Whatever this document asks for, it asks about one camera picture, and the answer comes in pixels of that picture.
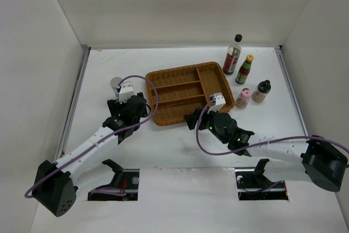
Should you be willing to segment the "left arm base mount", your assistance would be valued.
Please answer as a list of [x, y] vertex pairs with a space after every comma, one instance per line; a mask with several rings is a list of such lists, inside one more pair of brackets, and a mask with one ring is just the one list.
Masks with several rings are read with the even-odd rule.
[[124, 169], [111, 159], [102, 162], [114, 173], [110, 183], [88, 192], [88, 201], [137, 201], [140, 184], [139, 169]]

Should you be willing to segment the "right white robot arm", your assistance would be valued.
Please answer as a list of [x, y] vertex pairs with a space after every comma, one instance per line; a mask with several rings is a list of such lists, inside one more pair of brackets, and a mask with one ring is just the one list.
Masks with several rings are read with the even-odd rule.
[[185, 115], [190, 130], [210, 131], [222, 144], [226, 154], [258, 157], [253, 181], [265, 187], [277, 181], [312, 182], [329, 192], [339, 192], [348, 158], [345, 146], [321, 136], [291, 136], [281, 139], [264, 139], [250, 144], [254, 132], [238, 127], [237, 121], [227, 113], [197, 108]]

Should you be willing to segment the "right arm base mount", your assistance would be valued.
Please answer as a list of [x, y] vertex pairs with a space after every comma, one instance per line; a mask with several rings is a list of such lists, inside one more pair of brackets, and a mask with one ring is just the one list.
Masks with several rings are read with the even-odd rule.
[[240, 201], [288, 200], [284, 181], [272, 182], [264, 176], [269, 159], [261, 159], [254, 168], [235, 169]]

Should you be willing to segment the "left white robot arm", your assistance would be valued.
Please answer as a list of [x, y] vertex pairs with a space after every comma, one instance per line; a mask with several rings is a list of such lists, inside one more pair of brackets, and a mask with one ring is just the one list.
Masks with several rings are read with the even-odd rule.
[[27, 198], [35, 198], [55, 217], [67, 213], [76, 201], [79, 177], [100, 164], [112, 170], [104, 174], [103, 180], [107, 186], [101, 186], [91, 193], [118, 198], [126, 195], [125, 190], [119, 188], [123, 168], [109, 157], [117, 145], [139, 129], [141, 119], [148, 116], [150, 107], [141, 92], [131, 95], [125, 103], [110, 99], [107, 105], [111, 115], [101, 127], [66, 156], [53, 163], [48, 160], [42, 162], [37, 169], [33, 188], [25, 194]]

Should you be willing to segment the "pink lid spice shaker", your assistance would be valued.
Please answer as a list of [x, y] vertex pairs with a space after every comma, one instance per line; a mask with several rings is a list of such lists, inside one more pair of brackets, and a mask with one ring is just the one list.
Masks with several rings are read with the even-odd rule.
[[239, 109], [245, 109], [249, 103], [249, 100], [251, 98], [252, 92], [248, 88], [242, 89], [240, 92], [237, 100], [236, 100], [236, 107]]

